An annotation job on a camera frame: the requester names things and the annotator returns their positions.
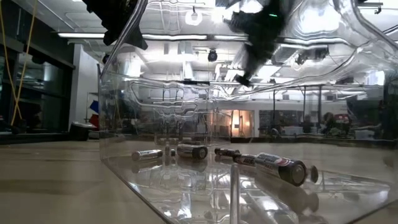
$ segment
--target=yellow rope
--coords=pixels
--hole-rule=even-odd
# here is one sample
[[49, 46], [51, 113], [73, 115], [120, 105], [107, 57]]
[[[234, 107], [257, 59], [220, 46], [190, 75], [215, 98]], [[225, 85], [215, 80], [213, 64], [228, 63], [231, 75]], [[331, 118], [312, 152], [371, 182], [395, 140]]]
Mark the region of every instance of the yellow rope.
[[[27, 55], [29, 54], [30, 40], [32, 38], [33, 25], [34, 25], [34, 22], [35, 22], [35, 15], [36, 15], [36, 8], [37, 8], [37, 0], [35, 0], [35, 4], [33, 6], [32, 23], [30, 24], [29, 38], [27, 40], [27, 48], [26, 48], [26, 54]], [[12, 116], [11, 125], [14, 125], [15, 115], [17, 113], [16, 108], [18, 107], [19, 98], [21, 97], [22, 83], [24, 81], [24, 75], [25, 75], [25, 71], [26, 71], [27, 60], [28, 60], [28, 57], [25, 58], [24, 68], [22, 69], [21, 81], [19, 82], [18, 97], [17, 97], [16, 103], [15, 103], [15, 107], [14, 107], [14, 115]]]
[[[10, 72], [10, 65], [8, 63], [8, 54], [7, 54], [7, 46], [6, 46], [6, 31], [4, 28], [4, 20], [2, 19], [2, 6], [1, 5], [2, 5], [2, 1], [0, 1], [0, 21], [1, 21], [2, 41], [3, 41], [3, 46], [4, 46], [4, 56], [6, 56], [7, 72], [8, 72], [8, 78], [10, 79], [12, 95], [14, 97], [14, 101], [16, 102], [17, 96], [15, 95], [14, 81], [12, 80], [11, 72]], [[21, 111], [20, 111], [18, 105], [17, 105], [17, 109], [18, 109], [19, 119], [22, 119]]]

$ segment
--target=acrylic container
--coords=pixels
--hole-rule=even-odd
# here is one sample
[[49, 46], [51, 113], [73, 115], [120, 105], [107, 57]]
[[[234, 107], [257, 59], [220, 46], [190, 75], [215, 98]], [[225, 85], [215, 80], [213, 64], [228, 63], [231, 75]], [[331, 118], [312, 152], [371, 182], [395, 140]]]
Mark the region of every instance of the acrylic container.
[[[217, 22], [220, 2], [138, 0], [100, 71], [101, 160], [164, 222], [349, 223], [397, 199], [398, 46], [356, 0], [286, 2], [272, 60], [246, 87], [233, 77], [243, 74], [247, 37]], [[126, 43], [140, 12], [146, 50]], [[309, 49], [328, 55], [300, 62]], [[181, 142], [206, 146], [207, 158], [131, 159]], [[294, 187], [259, 177], [216, 160], [216, 146], [301, 160], [319, 178]]]

